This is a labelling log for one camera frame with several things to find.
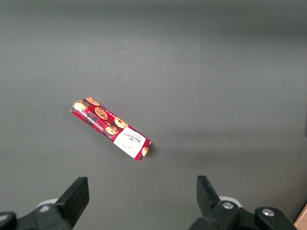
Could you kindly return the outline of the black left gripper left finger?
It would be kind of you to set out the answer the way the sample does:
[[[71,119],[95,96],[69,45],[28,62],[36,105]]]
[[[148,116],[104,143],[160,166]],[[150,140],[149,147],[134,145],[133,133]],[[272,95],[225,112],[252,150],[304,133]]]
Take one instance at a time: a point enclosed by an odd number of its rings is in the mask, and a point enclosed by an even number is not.
[[[32,212],[17,217],[0,213],[2,230],[71,230],[89,203],[88,178],[78,177],[56,201],[46,201]]]

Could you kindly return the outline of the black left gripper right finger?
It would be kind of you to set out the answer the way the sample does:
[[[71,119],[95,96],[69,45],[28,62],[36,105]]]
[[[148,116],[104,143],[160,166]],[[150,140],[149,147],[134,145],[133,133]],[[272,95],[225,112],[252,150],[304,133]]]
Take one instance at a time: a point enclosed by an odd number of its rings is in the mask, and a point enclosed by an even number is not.
[[[295,230],[280,210],[258,207],[250,213],[230,199],[222,200],[205,175],[197,176],[197,202],[202,214],[190,230]]]

